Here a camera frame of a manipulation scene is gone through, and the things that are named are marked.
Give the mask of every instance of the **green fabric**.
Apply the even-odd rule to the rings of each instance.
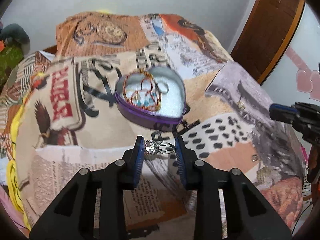
[[[14,45],[6,46],[0,52],[0,85],[3,85],[8,79],[5,74],[6,68],[12,70],[22,59],[22,50]]]

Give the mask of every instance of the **heart-shaped tin box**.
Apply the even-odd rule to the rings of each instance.
[[[125,118],[138,125],[154,130],[173,131],[181,123],[186,109],[186,92],[183,81],[174,70],[168,67],[153,67],[146,72],[152,75],[160,91],[163,91],[159,109],[149,111],[125,99],[130,91],[137,91],[140,86],[142,89],[145,75],[140,72],[123,76],[116,83],[115,97],[118,109]]]

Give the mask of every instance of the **wooden door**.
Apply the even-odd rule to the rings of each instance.
[[[256,0],[240,38],[231,52],[233,59],[242,65],[260,83],[273,66],[269,66],[281,45],[288,45],[298,25],[302,9],[297,17],[300,0]],[[294,30],[288,32],[295,24]]]

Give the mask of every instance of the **purple heart box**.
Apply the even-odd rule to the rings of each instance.
[[[158,83],[166,83],[169,87],[167,94],[162,94],[161,107],[157,112],[144,110],[128,103],[123,97],[123,76],[116,83],[115,97],[120,113],[129,121],[146,128],[160,131],[174,131],[182,122],[186,111],[186,91],[182,78],[171,68],[153,67],[148,70]],[[141,84],[143,74],[131,75],[126,87]]]

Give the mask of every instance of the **door frame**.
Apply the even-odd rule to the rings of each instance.
[[[287,47],[289,46],[289,44],[290,44],[290,42],[291,42],[291,40],[292,40],[297,28],[298,28],[298,25],[299,25],[299,22],[301,20],[305,4],[306,4],[305,0],[300,0],[299,1],[296,15],[294,16],[294,19],[292,21],[292,24],[290,26],[290,29],[289,29],[287,35],[285,36],[285,38],[284,38],[279,50],[277,51],[277,53],[275,54],[275,56],[271,60],[270,64],[268,65],[266,70],[261,74],[261,76],[259,77],[259,79],[257,81],[260,85],[267,79],[269,74],[273,71],[273,69],[276,67],[276,65],[278,64],[279,60],[282,58],[283,54],[287,50]]]
[[[251,10],[250,16],[242,30],[242,33],[236,43],[236,45],[234,46],[233,51],[237,50],[241,44],[242,39],[245,37],[245,33],[248,30],[248,28],[251,25],[251,22],[253,20],[254,14],[258,8],[258,4],[260,3],[260,0],[256,0],[253,8]],[[305,6],[305,0],[300,0],[299,4],[298,4],[298,8],[297,8],[297,12],[296,15],[294,16],[293,22],[290,26],[290,29],[286,35],[286,37],[284,38],[279,50],[277,51],[277,53],[275,54],[275,56],[273,57],[273,59],[271,60],[270,64],[268,65],[268,67],[265,69],[265,71],[261,74],[261,76],[258,79],[258,83],[261,85],[266,78],[269,76],[269,74],[272,72],[272,70],[275,68],[276,64],[278,63],[278,61],[281,59],[282,55],[284,54],[285,50],[287,49],[287,47],[289,46],[289,43],[291,41],[291,39],[293,38],[293,35],[295,33],[295,31],[297,30],[297,27],[299,25],[303,10],[304,10],[304,6]]]
[[[252,22],[252,20],[253,20],[254,14],[255,14],[255,12],[256,12],[256,10],[257,10],[257,8],[258,8],[259,3],[260,3],[260,0],[256,0],[256,1],[254,2],[254,5],[253,5],[253,7],[252,7],[252,10],[251,10],[251,13],[250,13],[250,15],[249,15],[249,18],[248,18],[248,20],[247,20],[247,22],[246,22],[246,24],[245,24],[245,26],[244,26],[244,28],[243,28],[240,36],[239,36],[239,38],[238,38],[238,41],[237,41],[236,45],[234,46],[232,52],[233,52],[233,51],[236,51],[236,50],[239,48],[240,43],[241,43],[241,41],[243,40],[246,31],[247,31],[248,28],[250,27],[250,24],[251,24],[251,22]]]

